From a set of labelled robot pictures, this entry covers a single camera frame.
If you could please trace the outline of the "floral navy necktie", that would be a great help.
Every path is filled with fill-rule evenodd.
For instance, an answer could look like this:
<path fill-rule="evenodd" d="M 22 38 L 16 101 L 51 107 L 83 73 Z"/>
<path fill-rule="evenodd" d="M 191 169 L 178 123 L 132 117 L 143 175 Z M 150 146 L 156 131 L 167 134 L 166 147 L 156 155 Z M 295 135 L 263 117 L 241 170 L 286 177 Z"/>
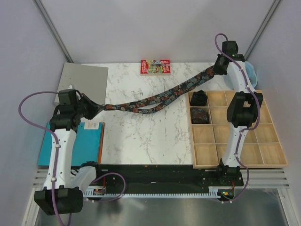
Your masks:
<path fill-rule="evenodd" d="M 215 76 L 213 66 L 210 66 L 187 81 L 154 96 L 119 105 L 106 104 L 99 111 L 123 111 L 140 114 L 156 113 L 173 103 L 181 95 L 211 80 Z"/>

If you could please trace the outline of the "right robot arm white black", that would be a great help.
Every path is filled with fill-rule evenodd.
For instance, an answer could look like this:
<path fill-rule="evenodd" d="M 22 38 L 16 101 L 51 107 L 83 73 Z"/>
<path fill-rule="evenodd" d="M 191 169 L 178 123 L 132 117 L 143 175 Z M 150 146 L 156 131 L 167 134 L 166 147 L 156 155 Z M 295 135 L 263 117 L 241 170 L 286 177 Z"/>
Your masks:
<path fill-rule="evenodd" d="M 252 86 L 247 76 L 245 58 L 238 53 L 235 41 L 224 41 L 218 50 L 220 54 L 214 64 L 214 72 L 230 78 L 235 94 L 226 114 L 230 124 L 227 148 L 217 166 L 215 179 L 223 186 L 229 182 L 243 186 L 240 156 L 247 133 L 259 125 L 263 94 L 256 92 Z"/>

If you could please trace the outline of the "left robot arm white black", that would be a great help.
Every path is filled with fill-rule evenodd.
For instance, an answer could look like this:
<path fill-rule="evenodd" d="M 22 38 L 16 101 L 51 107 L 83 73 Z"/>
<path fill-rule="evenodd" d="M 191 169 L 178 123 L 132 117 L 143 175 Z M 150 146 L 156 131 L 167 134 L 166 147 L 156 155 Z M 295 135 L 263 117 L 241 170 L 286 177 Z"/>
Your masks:
<path fill-rule="evenodd" d="M 94 161 L 81 164 L 71 178 L 72 151 L 81 118 L 93 119 L 101 106 L 76 89 L 61 90 L 58 98 L 49 121 L 52 146 L 48 175 L 42 190 L 34 194 L 34 201 L 49 216 L 80 212 L 86 189 L 103 181 L 103 173 Z"/>

